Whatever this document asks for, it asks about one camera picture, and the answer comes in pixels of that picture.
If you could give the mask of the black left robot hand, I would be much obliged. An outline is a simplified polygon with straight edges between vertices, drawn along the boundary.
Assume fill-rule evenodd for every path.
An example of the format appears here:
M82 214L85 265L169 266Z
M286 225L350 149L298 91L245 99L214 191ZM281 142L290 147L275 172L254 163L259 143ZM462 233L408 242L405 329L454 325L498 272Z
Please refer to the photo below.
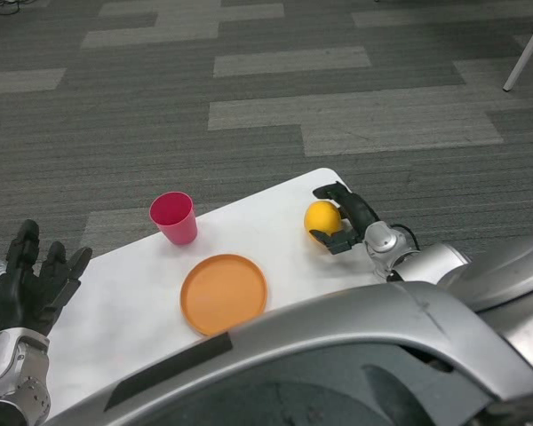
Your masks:
M10 244L6 270L0 276L0 330L24 327L49 335L81 286L92 249L83 247L67 257L65 246L55 241L35 274L39 243L38 224L25 220Z

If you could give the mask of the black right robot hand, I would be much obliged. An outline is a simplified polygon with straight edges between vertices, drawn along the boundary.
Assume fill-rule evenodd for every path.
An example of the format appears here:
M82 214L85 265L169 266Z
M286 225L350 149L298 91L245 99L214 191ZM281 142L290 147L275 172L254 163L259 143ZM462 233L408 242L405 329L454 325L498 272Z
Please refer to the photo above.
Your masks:
M345 185L336 181L313 190L319 200L332 200L338 204L338 213L346 219L351 229L327 234L314 228L309 234L321 243L332 255L348 251L362 243L367 228L380 220L373 208L357 193L352 193Z

